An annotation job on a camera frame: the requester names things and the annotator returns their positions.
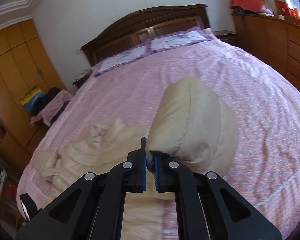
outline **wooden headboard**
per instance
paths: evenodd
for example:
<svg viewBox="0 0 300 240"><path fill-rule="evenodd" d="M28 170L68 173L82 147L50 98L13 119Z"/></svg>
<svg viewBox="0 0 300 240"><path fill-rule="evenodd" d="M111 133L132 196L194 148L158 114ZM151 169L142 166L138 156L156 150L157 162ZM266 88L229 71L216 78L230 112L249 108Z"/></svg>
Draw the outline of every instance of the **wooden headboard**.
<svg viewBox="0 0 300 240"><path fill-rule="evenodd" d="M204 4L152 7L126 15L81 49L94 66L149 37L185 31L195 26L210 28Z"/></svg>

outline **metal screw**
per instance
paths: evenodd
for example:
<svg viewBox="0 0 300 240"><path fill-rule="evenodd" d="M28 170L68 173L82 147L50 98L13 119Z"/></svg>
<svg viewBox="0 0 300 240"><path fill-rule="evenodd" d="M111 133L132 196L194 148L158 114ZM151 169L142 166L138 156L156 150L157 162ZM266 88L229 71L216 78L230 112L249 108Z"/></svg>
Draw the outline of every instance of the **metal screw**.
<svg viewBox="0 0 300 240"><path fill-rule="evenodd" d="M179 167L179 163L177 163L177 162L169 162L169 166L171 168L177 168L177 167Z"/></svg>
<svg viewBox="0 0 300 240"><path fill-rule="evenodd" d="M125 162L122 164L122 167L124 167L125 169L130 169L132 168L132 163L131 162Z"/></svg>
<svg viewBox="0 0 300 240"><path fill-rule="evenodd" d="M92 180L92 179L94 179L94 174L92 172L88 172L85 174L84 178L86 180Z"/></svg>
<svg viewBox="0 0 300 240"><path fill-rule="evenodd" d="M218 175L216 174L216 173L214 173L214 172L209 172L208 174L207 174L207 177L209 178L209 179L216 179L217 177L218 177Z"/></svg>

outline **pillow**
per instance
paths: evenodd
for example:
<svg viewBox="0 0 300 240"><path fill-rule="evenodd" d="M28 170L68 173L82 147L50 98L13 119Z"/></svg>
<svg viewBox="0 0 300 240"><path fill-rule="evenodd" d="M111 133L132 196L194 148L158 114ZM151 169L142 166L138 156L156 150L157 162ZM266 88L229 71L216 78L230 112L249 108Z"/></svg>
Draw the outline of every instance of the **pillow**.
<svg viewBox="0 0 300 240"><path fill-rule="evenodd" d="M146 144L167 153L192 171L225 176L237 151L239 131L233 111L197 78L183 78L164 91Z"/></svg>
<svg viewBox="0 0 300 240"><path fill-rule="evenodd" d="M202 32L200 27L194 27L184 32L176 32L154 38L150 42L152 52L174 49L182 45L193 45L202 41L211 41L212 37Z"/></svg>
<svg viewBox="0 0 300 240"><path fill-rule="evenodd" d="M100 75L116 67L131 63L142 57L146 57L148 55L147 48L147 45L138 46L136 48L120 52L111 57L107 57L94 66L93 73L94 75Z"/></svg>

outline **bedspread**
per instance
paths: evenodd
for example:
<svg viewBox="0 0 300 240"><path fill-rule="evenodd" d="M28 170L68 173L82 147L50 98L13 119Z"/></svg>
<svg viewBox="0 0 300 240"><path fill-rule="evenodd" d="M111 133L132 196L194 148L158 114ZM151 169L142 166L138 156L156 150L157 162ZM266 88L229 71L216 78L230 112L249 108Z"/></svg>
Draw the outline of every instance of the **bedspread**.
<svg viewBox="0 0 300 240"><path fill-rule="evenodd" d="M186 76L199 77L236 114L239 145L224 179L286 238L300 221L300 92L270 66L216 38L90 77L37 151L65 147L92 124L115 118L150 126L165 88ZM18 186L18 194L25 192L39 208L48 204L51 185L31 165ZM174 203L162 205L162 238L175 239Z"/></svg>

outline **blanket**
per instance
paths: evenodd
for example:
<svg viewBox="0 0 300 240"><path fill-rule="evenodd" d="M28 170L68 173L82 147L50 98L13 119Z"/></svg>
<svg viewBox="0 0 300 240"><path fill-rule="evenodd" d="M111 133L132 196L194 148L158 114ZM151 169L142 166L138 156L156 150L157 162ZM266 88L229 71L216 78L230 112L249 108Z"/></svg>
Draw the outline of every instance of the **blanket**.
<svg viewBox="0 0 300 240"><path fill-rule="evenodd" d="M31 165L52 184L50 202L85 173L102 174L124 162L148 133L149 127L126 125L120 119L95 124L86 136L62 149L36 151ZM156 192L154 177L147 171L146 191L126 195L121 239L161 239L163 200L174 200L174 195Z"/></svg>

